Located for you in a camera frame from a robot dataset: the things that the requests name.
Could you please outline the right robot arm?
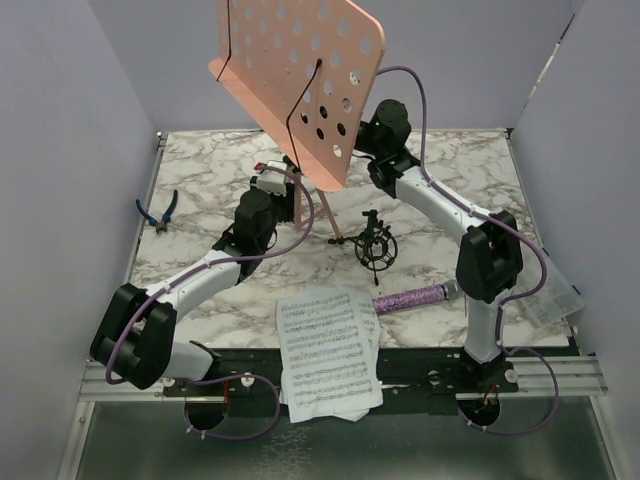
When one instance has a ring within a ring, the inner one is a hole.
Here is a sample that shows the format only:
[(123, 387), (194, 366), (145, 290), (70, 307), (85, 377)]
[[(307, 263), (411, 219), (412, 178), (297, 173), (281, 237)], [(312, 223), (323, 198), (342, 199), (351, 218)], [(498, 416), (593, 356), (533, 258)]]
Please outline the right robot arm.
[(481, 391), (496, 376), (501, 356), (496, 343), (499, 302), (506, 299), (523, 269), (519, 240), (493, 222), (516, 229), (513, 215), (478, 208), (441, 182), (424, 179), (419, 160), (405, 143), (411, 126), (401, 102), (387, 99), (368, 122), (360, 123), (355, 149), (373, 159), (367, 170), (373, 184), (390, 197), (424, 214), (459, 247), (456, 282), (470, 299), (467, 336), (459, 367), (461, 383)]

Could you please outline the pink music stand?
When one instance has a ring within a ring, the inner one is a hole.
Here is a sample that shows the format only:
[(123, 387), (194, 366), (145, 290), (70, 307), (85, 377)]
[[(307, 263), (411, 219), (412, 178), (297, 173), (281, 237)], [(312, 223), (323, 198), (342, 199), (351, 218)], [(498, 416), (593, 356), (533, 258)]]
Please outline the pink music stand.
[(345, 187), (386, 48), (352, 1), (219, 1), (210, 73), (322, 194)]

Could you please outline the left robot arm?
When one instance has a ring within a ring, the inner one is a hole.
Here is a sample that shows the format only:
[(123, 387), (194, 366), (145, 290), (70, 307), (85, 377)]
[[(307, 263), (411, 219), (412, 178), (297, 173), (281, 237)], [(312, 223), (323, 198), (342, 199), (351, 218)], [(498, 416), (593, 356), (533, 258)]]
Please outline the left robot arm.
[(111, 382), (144, 390), (171, 378), (202, 395), (214, 392), (221, 380), (216, 354), (195, 341), (175, 341), (176, 325), (272, 256), (276, 227), (293, 220), (294, 204), (292, 186), (283, 195), (252, 188), (241, 196), (232, 225), (193, 266), (146, 288), (120, 286), (90, 346), (90, 357), (110, 368)]

